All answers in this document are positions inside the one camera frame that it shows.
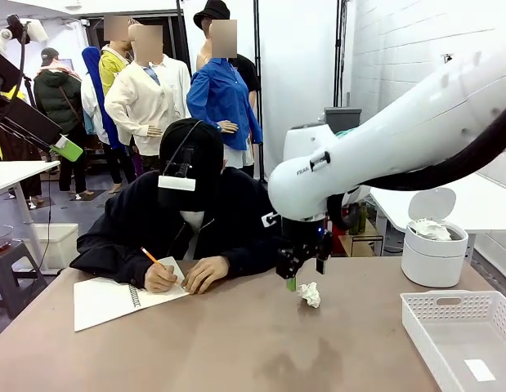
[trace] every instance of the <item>puffer jacket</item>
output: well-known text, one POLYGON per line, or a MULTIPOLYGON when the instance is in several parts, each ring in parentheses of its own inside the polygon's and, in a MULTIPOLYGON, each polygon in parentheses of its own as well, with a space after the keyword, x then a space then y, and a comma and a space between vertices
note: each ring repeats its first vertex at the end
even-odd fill
POLYGON ((38 111, 60 125, 63 135, 68 135, 81 122, 69 107, 59 87, 62 87, 78 116, 81 116, 81 84, 77 78, 61 71, 44 70, 34 79, 34 99, 38 111))

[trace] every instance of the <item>mannequin hand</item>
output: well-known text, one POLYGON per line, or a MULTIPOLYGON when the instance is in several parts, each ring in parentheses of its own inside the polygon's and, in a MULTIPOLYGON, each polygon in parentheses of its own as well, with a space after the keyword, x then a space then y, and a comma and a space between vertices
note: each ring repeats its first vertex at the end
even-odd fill
POLYGON ((152 125, 149 125, 149 128, 147 129, 147 136, 148 137, 162 137, 163 132, 160 128, 153 127, 152 125))
POLYGON ((182 286, 190 294, 203 294, 215 280, 225 278, 229 273, 229 261, 225 257, 216 256, 202 259, 189 270, 182 286))
POLYGON ((222 129, 222 133, 235 133, 238 131, 238 126, 229 120, 219 121, 218 125, 222 129))
POLYGON ((154 263, 146 272, 144 287, 148 292, 168 292, 177 279, 173 266, 154 263))

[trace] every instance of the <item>notebook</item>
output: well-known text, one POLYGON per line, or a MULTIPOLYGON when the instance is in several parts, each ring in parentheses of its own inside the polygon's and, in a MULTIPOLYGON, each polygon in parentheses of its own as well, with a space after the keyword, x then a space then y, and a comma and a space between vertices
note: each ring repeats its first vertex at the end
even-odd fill
MULTIPOLYGON (((184 279, 178 264, 172 257, 159 260, 172 265, 180 282, 184 279)), ((82 331, 149 308, 189 295, 174 285, 169 292, 153 294, 139 290, 130 284, 120 284, 106 278, 94 278, 74 284, 74 331, 82 331)))

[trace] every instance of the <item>spiral binding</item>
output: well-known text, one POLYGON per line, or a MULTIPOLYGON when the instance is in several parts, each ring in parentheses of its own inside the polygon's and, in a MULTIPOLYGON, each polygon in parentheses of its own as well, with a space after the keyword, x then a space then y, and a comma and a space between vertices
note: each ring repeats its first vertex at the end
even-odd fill
POLYGON ((140 298, 138 297, 138 290, 136 287, 129 285, 129 294, 131 295, 131 301, 135 308, 139 308, 140 298))

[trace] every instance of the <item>white desk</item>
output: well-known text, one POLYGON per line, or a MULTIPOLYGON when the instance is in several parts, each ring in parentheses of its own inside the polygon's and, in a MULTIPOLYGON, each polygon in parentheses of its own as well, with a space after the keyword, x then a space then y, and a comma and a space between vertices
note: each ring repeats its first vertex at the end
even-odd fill
MULTIPOLYGON (((488 234, 491 231, 506 232, 506 189, 479 174, 472 174, 444 187, 452 189, 457 198, 455 208, 446 221, 454 223, 469 234, 465 259, 470 261, 476 234, 488 234)), ((378 207, 376 219, 378 232, 385 238, 387 219, 398 230, 405 232, 410 222, 410 201, 418 192, 372 188, 370 193, 378 207)))
MULTIPOLYGON (((22 214, 29 239, 33 244, 34 259, 37 261, 38 265, 40 265, 42 261, 42 249, 40 248, 40 242, 33 227, 33 219, 31 218, 31 214, 29 214, 20 182, 53 167, 57 167, 58 165, 60 165, 59 161, 49 163, 43 161, 0 162, 0 193, 6 192, 11 187, 15 188, 16 201, 18 202, 18 207, 22 214)), ((45 265, 40 265, 40 270, 46 272, 47 268, 45 265)))

